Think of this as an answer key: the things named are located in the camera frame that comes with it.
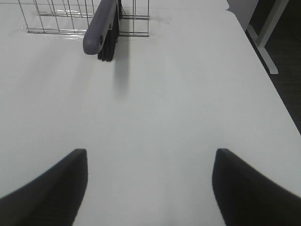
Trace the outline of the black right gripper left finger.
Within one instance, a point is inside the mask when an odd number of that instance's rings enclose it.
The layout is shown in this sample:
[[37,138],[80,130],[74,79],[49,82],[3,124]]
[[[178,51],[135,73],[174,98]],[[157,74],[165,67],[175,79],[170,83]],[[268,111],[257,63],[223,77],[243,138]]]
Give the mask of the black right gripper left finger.
[[75,149],[43,174],[0,199],[2,226],[71,226],[88,183],[86,149]]

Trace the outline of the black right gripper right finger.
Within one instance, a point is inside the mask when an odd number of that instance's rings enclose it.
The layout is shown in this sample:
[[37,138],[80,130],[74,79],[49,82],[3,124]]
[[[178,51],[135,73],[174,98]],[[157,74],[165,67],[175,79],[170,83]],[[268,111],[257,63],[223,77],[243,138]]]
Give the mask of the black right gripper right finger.
[[227,226],[299,226],[301,199],[228,149],[216,151],[213,193]]

